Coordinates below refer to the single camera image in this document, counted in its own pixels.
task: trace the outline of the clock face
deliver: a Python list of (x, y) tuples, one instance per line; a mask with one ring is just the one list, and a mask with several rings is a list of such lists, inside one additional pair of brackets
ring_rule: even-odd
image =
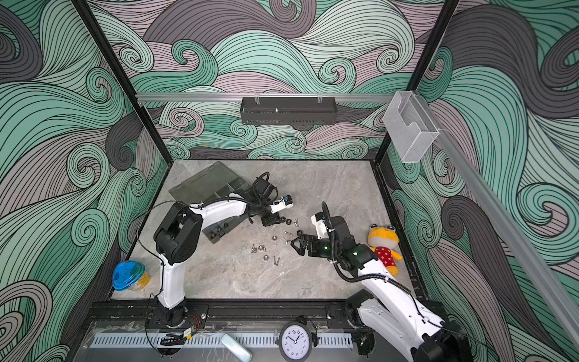
[(305, 359), (312, 340), (308, 331), (299, 324), (291, 324), (280, 336), (280, 349), (290, 360)]

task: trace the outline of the black cable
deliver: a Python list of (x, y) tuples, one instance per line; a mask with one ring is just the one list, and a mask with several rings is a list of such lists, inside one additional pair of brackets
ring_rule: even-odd
[(260, 206), (263, 205), (265, 202), (264, 202), (264, 200), (262, 199), (262, 195), (258, 195), (258, 194), (257, 194), (257, 189), (256, 189), (255, 187), (257, 186), (257, 182), (259, 181), (259, 179), (263, 179), (263, 176), (266, 177), (266, 178), (265, 178), (265, 182), (269, 182), (269, 172), (266, 171), (266, 172), (262, 173), (261, 175), (259, 175), (259, 176), (255, 179), (254, 183), (251, 185), (251, 190), (254, 192), (255, 197), (259, 200), (259, 205), (260, 205)]
[[(170, 203), (170, 202), (172, 202), (172, 203), (178, 203), (178, 204), (181, 204), (181, 205), (184, 205), (184, 206), (189, 206), (189, 205), (187, 205), (187, 204), (184, 203), (184, 202), (175, 201), (175, 200), (168, 200), (168, 201), (160, 202), (160, 203), (158, 203), (157, 205), (154, 205), (153, 207), (151, 207), (151, 209), (150, 209), (149, 211), (147, 211), (147, 212), (144, 213), (143, 215), (144, 215), (144, 216), (147, 216), (149, 213), (151, 213), (151, 211), (153, 211), (153, 209), (154, 209), (155, 207), (161, 206), (161, 205), (163, 205), (163, 204)], [(161, 288), (159, 289), (159, 292), (155, 295), (155, 297), (157, 297), (157, 296), (158, 296), (159, 294), (161, 294), (161, 292), (163, 291), (163, 283), (164, 283), (163, 274), (164, 274), (164, 272), (165, 272), (165, 263), (163, 262), (163, 260), (162, 260), (157, 254), (153, 253), (151, 250), (149, 250), (148, 248), (146, 248), (146, 247), (143, 245), (143, 243), (141, 242), (141, 239), (139, 238), (138, 232), (137, 232), (137, 234), (135, 234), (135, 236), (137, 237), (137, 241), (138, 241), (139, 244), (143, 247), (143, 249), (145, 249), (150, 255), (154, 256), (154, 257), (157, 258), (157, 259), (159, 259), (159, 261), (161, 262), (161, 268), (162, 268), (162, 269), (161, 269)]]
[(318, 335), (318, 328), (316, 328), (316, 325), (314, 324), (314, 322), (312, 322), (312, 320), (309, 319), (309, 318), (304, 318), (304, 319), (306, 320), (306, 324), (307, 324), (308, 321), (312, 324), (312, 327), (314, 327), (314, 330), (315, 330), (315, 332), (316, 332), (316, 335)]
[[(400, 288), (402, 291), (406, 292), (406, 293), (412, 298), (412, 302), (414, 303), (414, 308), (416, 308), (416, 313), (418, 313), (418, 315), (419, 315), (420, 317), (422, 317), (422, 319), (426, 318), (426, 317), (420, 312), (420, 309), (418, 308), (418, 304), (416, 304), (416, 298), (414, 298), (414, 296), (410, 293), (410, 289), (406, 288), (405, 286), (403, 286), (402, 284), (400, 284), (400, 283), (398, 283), (398, 282), (397, 282), (397, 284), (399, 284), (400, 286), (398, 286), (398, 285), (396, 285), (396, 284), (394, 284), (394, 285), (397, 286), (398, 288)], [(475, 341), (475, 342), (477, 342), (477, 343), (480, 343), (481, 345), (483, 345), (483, 346), (485, 346), (485, 347), (487, 347), (487, 348), (490, 348), (490, 349), (493, 350), (495, 353), (497, 353), (497, 350), (496, 350), (496, 349), (494, 349), (493, 347), (489, 346), (488, 344), (486, 344), (486, 343), (484, 343), (484, 342), (479, 341), (479, 340), (476, 339), (476, 338), (473, 338), (473, 337), (470, 337), (470, 336), (468, 336), (468, 335), (466, 335), (466, 334), (462, 334), (462, 333), (459, 333), (459, 332), (456, 332), (456, 331), (447, 329), (447, 328), (445, 328), (445, 327), (443, 327), (443, 326), (439, 326), (439, 325), (437, 325), (437, 324), (434, 324), (434, 323), (431, 322), (430, 320), (427, 320), (427, 322), (428, 322), (429, 324), (432, 324), (434, 327), (440, 328), (440, 329), (442, 329), (442, 330), (444, 330), (444, 331), (447, 331), (447, 332), (450, 332), (450, 333), (454, 333), (454, 334), (458, 334), (458, 335), (461, 335), (461, 336), (463, 336), (463, 337), (466, 337), (466, 338), (468, 338), (468, 339), (470, 339), (470, 340), (472, 340), (472, 341)]]
[(328, 234), (329, 234), (330, 261), (332, 263), (334, 263), (334, 269), (336, 269), (336, 272), (338, 273), (340, 278), (342, 278), (344, 281), (347, 281), (348, 283), (357, 283), (358, 281), (362, 281), (362, 280), (366, 280), (366, 279), (382, 279), (382, 280), (386, 281), (385, 275), (377, 274), (377, 273), (366, 274), (366, 275), (357, 276), (357, 277), (353, 277), (353, 278), (349, 278), (346, 275), (344, 275), (344, 273), (342, 273), (342, 270), (340, 269), (340, 267), (338, 266), (338, 263), (336, 262), (336, 235), (335, 235), (334, 226), (332, 225), (331, 216), (329, 214), (328, 205), (326, 204), (325, 201), (322, 202), (322, 212), (324, 213), (324, 218), (325, 218), (325, 222), (327, 223)]
[[(149, 308), (151, 308), (151, 297), (152, 297), (152, 296), (153, 296), (153, 293), (149, 294), (149, 302), (147, 303)], [(155, 351), (157, 351), (157, 353), (160, 354), (161, 357), (163, 357), (164, 354), (163, 354), (161, 351), (159, 351), (157, 348), (155, 348), (155, 346), (153, 346), (153, 344), (151, 343), (151, 340), (149, 339), (149, 334), (148, 334), (147, 331), (146, 331), (147, 315), (148, 315), (148, 313), (145, 314), (145, 324), (144, 324), (146, 341), (149, 342), (149, 345), (151, 346), (152, 349), (154, 349)]]
[[(412, 301), (414, 302), (414, 307), (416, 308), (416, 311), (417, 311), (418, 315), (419, 315), (420, 317), (424, 318), (424, 316), (423, 316), (422, 313), (420, 312), (420, 309), (418, 308), (418, 304), (416, 304), (416, 300), (415, 300), (414, 296), (412, 295), (410, 289), (406, 288), (405, 286), (403, 286), (403, 285), (402, 285), (401, 283), (399, 283), (398, 281), (396, 281), (396, 280), (394, 280), (394, 279), (392, 279), (392, 278), (386, 278), (386, 276), (385, 276), (385, 275), (382, 275), (382, 274), (366, 274), (366, 275), (362, 275), (362, 276), (359, 276), (359, 277), (348, 278), (347, 276), (345, 276), (345, 275), (342, 273), (342, 271), (340, 270), (340, 267), (338, 267), (338, 263), (335, 262), (335, 261), (336, 261), (336, 255), (335, 255), (335, 251), (336, 251), (336, 250), (335, 250), (335, 242), (336, 242), (336, 240), (335, 240), (335, 235), (334, 235), (334, 226), (332, 225), (332, 220), (330, 219), (330, 214), (329, 214), (329, 210), (328, 210), (328, 205), (326, 204), (326, 202), (322, 202), (322, 211), (323, 211), (323, 213), (324, 213), (324, 218), (325, 218), (326, 222), (328, 223), (327, 226), (328, 226), (328, 233), (329, 233), (329, 240), (330, 240), (330, 259), (331, 259), (331, 261), (334, 263), (334, 268), (335, 268), (336, 271), (338, 272), (338, 275), (339, 275), (343, 280), (345, 280), (345, 281), (347, 281), (347, 282), (349, 282), (349, 283), (355, 283), (355, 282), (357, 282), (357, 281), (366, 280), (366, 279), (382, 279), (382, 280), (384, 280), (385, 282), (390, 283), (390, 284), (398, 287), (400, 290), (402, 290), (403, 292), (405, 292), (406, 294), (408, 294), (408, 295), (412, 298)], [(484, 342), (479, 341), (479, 340), (476, 339), (476, 338), (469, 337), (469, 336), (466, 335), (466, 334), (462, 334), (462, 333), (459, 333), (459, 332), (455, 332), (455, 331), (446, 329), (446, 328), (444, 328), (443, 326), (438, 326), (438, 325), (432, 323), (431, 321), (428, 321), (428, 323), (432, 324), (434, 327), (440, 328), (440, 329), (442, 329), (442, 330), (445, 330), (445, 331), (448, 331), (448, 332), (451, 332), (451, 333), (454, 333), (454, 334), (461, 335), (461, 336), (466, 337), (466, 338), (468, 338), (468, 339), (470, 339), (470, 340), (472, 340), (472, 341), (478, 342), (478, 343), (480, 343), (481, 345), (483, 345), (483, 346), (485, 346), (485, 347), (487, 347), (487, 348), (492, 349), (492, 350), (496, 353), (496, 350), (495, 350), (493, 347), (487, 345), (487, 344), (484, 343)]]

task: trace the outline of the red polka dot dress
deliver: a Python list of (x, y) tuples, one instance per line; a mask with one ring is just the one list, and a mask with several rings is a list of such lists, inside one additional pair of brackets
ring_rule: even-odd
[(378, 258), (380, 259), (380, 261), (382, 261), (382, 263), (384, 264), (386, 269), (388, 269), (390, 274), (392, 275), (398, 274), (398, 268), (396, 268), (396, 263), (394, 262), (394, 257), (392, 256), (392, 252), (390, 251), (390, 249), (385, 248), (383, 246), (379, 246), (376, 248), (374, 253), (376, 253)]

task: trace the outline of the clear acrylic holder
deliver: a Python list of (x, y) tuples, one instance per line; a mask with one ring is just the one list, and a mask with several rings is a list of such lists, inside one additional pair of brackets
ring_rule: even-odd
[(422, 96), (399, 90), (382, 118), (403, 163), (416, 163), (438, 136), (434, 115)]

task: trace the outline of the marble floor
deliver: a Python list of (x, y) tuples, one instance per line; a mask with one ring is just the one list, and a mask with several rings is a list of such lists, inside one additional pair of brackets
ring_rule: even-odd
[[(167, 176), (155, 204), (172, 200), (168, 190), (185, 181), (215, 161), (176, 161)], [(330, 213), (344, 217), (358, 243), (365, 243), (370, 225), (387, 225), (388, 214), (367, 161), (222, 161), (248, 182), (265, 171), (280, 195), (290, 194), (294, 206), (280, 214), (298, 219), (299, 228), (279, 224), (263, 227), (244, 221), (230, 233), (212, 244), (203, 234), (197, 250), (187, 261), (185, 295), (189, 298), (347, 298), (360, 290), (359, 283), (346, 283), (333, 266), (323, 258), (301, 257), (285, 243), (285, 231), (296, 234), (298, 229), (316, 234), (310, 217), (321, 211), (326, 201)], [(141, 241), (155, 249), (152, 235), (167, 213), (171, 203), (151, 211), (141, 232)], [(266, 252), (251, 252), (252, 244), (264, 245)], [(273, 265), (273, 257), (280, 259)], [(113, 299), (148, 298), (159, 291), (159, 261), (139, 244), (131, 259), (145, 264), (151, 281), (141, 291), (115, 291)], [(412, 289), (403, 262), (397, 262), (396, 277)]]

